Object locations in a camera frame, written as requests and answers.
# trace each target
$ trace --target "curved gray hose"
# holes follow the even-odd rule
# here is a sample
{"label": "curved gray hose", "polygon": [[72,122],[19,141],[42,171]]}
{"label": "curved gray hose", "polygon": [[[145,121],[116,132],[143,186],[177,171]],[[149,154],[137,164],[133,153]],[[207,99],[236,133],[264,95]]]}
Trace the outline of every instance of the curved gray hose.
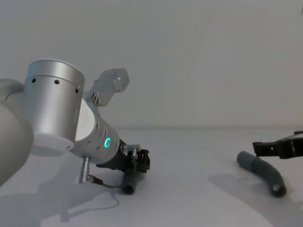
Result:
{"label": "curved gray hose", "polygon": [[242,151],[238,154],[237,162],[243,168],[264,178],[267,181],[273,196],[282,197],[286,194],[287,189],[281,174],[270,163],[246,151]]}

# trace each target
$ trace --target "white wall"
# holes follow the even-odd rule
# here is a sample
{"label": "white wall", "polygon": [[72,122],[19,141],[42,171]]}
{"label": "white wall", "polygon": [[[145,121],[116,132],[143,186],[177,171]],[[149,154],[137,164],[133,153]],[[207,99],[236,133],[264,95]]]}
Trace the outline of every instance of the white wall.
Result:
{"label": "white wall", "polygon": [[30,62],[106,69],[131,83],[117,127],[303,126],[301,0],[2,0],[0,78]]}

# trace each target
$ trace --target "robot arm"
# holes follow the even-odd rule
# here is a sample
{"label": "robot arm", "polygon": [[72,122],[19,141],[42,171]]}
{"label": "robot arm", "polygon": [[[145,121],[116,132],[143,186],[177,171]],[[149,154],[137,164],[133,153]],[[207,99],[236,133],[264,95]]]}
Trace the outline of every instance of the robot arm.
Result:
{"label": "robot arm", "polygon": [[[128,182],[134,185],[136,176],[132,174],[129,178],[130,170],[132,173],[134,170],[146,173],[150,168],[148,151],[141,150],[139,145],[126,145],[120,140],[117,131],[98,112],[98,107],[106,106],[115,92],[126,89],[129,83],[127,71],[104,71],[88,92],[83,92],[84,81],[82,72],[69,63],[49,59],[35,61],[28,67],[24,87],[16,81],[0,80],[0,99],[5,100],[5,107],[1,108],[16,108],[21,103],[20,109],[12,109],[11,114],[13,116],[18,112],[20,119],[27,122],[28,127],[21,123],[17,125],[25,128],[24,133],[34,135],[33,142],[23,137],[28,144],[62,152],[70,151],[83,158],[81,183],[103,184],[101,180],[89,175],[89,163],[94,163],[97,167],[122,170],[125,179],[130,179]],[[1,124],[4,124],[3,113],[0,112],[0,115]],[[10,154],[20,151],[26,154],[22,157],[27,157],[30,148],[25,150],[12,146],[6,150],[12,151]],[[3,154],[4,158],[0,157],[1,160],[7,156],[6,153]],[[18,162],[15,171],[24,162]]]}

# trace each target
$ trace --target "white background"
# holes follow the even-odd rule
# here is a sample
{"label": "white background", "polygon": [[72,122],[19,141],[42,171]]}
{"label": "white background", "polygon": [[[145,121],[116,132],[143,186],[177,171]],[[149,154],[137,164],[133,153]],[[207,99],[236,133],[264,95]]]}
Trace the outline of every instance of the white background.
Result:
{"label": "white background", "polygon": [[2,0],[0,78],[57,58],[131,83],[115,127],[303,125],[301,0]]}

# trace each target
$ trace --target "white table surface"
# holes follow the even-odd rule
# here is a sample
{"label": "white table surface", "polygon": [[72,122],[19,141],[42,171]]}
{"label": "white table surface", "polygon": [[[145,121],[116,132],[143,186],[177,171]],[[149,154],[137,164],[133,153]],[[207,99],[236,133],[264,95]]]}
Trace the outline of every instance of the white table surface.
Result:
{"label": "white table surface", "polygon": [[[303,158],[264,158],[282,174],[288,194],[239,167],[252,142],[294,130],[120,130],[129,144],[150,150],[151,170],[134,195],[77,184],[82,160],[72,154],[30,155],[0,188],[1,227],[301,227]],[[106,183],[122,172],[91,167]]]}

